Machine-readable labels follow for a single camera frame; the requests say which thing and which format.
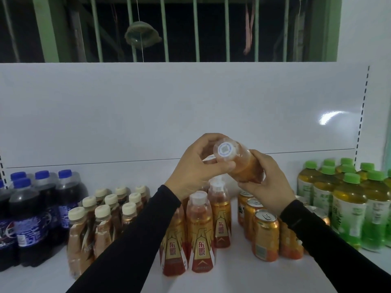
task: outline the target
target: person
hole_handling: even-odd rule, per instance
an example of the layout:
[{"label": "person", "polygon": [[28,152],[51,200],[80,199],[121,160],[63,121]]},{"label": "person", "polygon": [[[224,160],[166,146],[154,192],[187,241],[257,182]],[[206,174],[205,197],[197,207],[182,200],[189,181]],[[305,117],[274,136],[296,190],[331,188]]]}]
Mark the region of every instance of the person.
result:
[{"label": "person", "polygon": [[[207,133],[187,148],[169,179],[123,235],[115,240],[80,276],[67,293],[109,292],[115,289],[140,292],[159,251],[160,243],[181,201],[207,185],[217,175],[229,173],[234,162],[203,161],[213,154],[214,144],[226,136]],[[262,184],[239,183],[271,212],[279,215],[318,263],[338,292],[361,292],[362,279],[377,288],[391,288],[391,276],[343,241],[318,216],[295,200],[276,161],[256,150],[266,177]],[[355,273],[355,280],[346,277]]]}]

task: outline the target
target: black seam line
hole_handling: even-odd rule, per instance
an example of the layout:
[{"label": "black seam line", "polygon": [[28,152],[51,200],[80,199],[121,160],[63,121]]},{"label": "black seam line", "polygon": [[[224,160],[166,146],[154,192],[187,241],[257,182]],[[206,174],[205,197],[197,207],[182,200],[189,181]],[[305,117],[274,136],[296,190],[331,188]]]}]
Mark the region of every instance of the black seam line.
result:
[{"label": "black seam line", "polygon": [[[265,153],[265,154],[305,153],[305,152],[341,151],[341,150],[354,150],[354,148],[275,152],[275,153]],[[180,158],[165,158],[165,159],[145,159],[145,160],[131,160],[131,161],[107,161],[107,162],[89,162],[89,163],[71,163],[71,164],[50,164],[50,165],[45,165],[45,166],[13,166],[13,167],[7,167],[7,169],[18,169],[18,168],[22,168],[22,167],[27,168],[27,167],[49,167],[49,166],[78,166],[78,165],[84,165],[84,164],[103,164],[103,163],[119,163],[119,162],[139,162],[139,161],[163,161],[163,160],[179,160],[179,159]]]}]

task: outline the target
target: window bar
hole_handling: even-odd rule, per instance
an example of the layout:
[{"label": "window bar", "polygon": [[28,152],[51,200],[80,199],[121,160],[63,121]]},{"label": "window bar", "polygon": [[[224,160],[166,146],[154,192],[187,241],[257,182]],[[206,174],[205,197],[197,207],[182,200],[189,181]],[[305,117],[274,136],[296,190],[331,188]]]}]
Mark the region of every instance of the window bar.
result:
[{"label": "window bar", "polygon": [[[129,16],[129,25],[133,23],[133,13],[132,13],[132,1],[126,0],[127,4],[127,14]],[[132,46],[133,62],[137,62],[137,53],[134,46]]]},{"label": "window bar", "polygon": [[161,23],[163,24],[164,56],[166,58],[166,62],[169,62],[169,45],[167,42],[166,9],[164,6],[164,0],[160,0],[160,9]]},{"label": "window bar", "polygon": [[193,15],[194,15],[194,37],[195,37],[195,61],[199,62],[197,0],[193,0]]},{"label": "window bar", "polygon": [[231,60],[230,57],[230,14],[228,10],[228,0],[224,0],[225,9],[225,52],[227,56],[227,62]]},{"label": "window bar", "polygon": [[283,44],[283,53],[282,61],[287,61],[287,51],[288,51],[288,21],[289,21],[289,0],[285,0],[285,14],[284,14],[284,44]]},{"label": "window bar", "polygon": [[18,46],[17,46],[16,39],[15,39],[14,28],[12,26],[12,20],[11,20],[11,15],[9,13],[8,3],[7,3],[7,0],[2,0],[2,1],[3,1],[5,18],[7,20],[8,32],[9,32],[9,35],[11,36],[12,49],[14,51],[16,62],[20,62]]},{"label": "window bar", "polygon": [[99,22],[97,14],[97,3],[95,0],[91,0],[92,16],[94,17],[95,37],[97,39],[98,57],[99,62],[103,62],[102,45],[100,43]]},{"label": "window bar", "polygon": [[258,62],[259,58],[259,0],[255,0],[255,46],[254,61]]}]

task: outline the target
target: left hand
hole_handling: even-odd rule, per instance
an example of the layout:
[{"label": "left hand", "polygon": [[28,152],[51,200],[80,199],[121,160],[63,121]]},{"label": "left hand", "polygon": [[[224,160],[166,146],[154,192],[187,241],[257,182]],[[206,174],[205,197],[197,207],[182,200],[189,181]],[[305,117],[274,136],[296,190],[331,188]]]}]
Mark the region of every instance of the left hand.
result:
[{"label": "left hand", "polygon": [[235,168],[233,161],[203,161],[213,154],[215,143],[226,137],[221,133],[206,133],[183,153],[174,172],[164,183],[180,201],[207,185],[211,178],[229,173]]}]

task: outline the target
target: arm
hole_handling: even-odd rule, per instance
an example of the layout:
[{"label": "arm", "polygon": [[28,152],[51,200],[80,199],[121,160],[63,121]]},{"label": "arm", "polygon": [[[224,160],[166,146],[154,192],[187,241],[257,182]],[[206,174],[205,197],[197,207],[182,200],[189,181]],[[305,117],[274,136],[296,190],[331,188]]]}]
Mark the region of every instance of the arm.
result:
[{"label": "arm", "polygon": [[140,292],[179,199],[162,185],[136,220],[71,286],[67,293]]},{"label": "arm", "polygon": [[361,292],[363,280],[378,288],[391,287],[388,273],[347,244],[298,200],[291,202],[280,217],[303,242],[338,292]]}]

